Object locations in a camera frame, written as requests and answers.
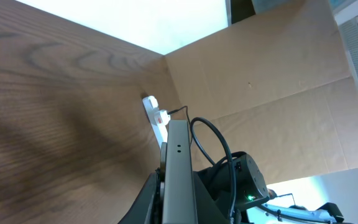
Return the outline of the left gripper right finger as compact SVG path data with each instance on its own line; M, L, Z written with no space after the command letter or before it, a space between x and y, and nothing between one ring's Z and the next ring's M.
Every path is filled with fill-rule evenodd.
M196 211L199 224L229 224L229 221L216 206L197 172L193 173Z

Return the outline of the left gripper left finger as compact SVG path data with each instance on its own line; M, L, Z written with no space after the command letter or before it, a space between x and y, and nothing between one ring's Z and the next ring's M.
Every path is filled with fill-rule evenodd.
M160 175L158 172L153 172L119 224L161 224L161 222Z

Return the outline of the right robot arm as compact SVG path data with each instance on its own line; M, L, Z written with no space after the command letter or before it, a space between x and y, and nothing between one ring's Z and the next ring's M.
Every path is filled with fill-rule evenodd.
M272 205L277 198L270 190L253 158L246 152L232 153L236 175L234 223L344 223L344 217L335 203L327 202L316 210L300 205L283 207ZM213 205L224 216L231 206L231 181L225 157L197 172Z

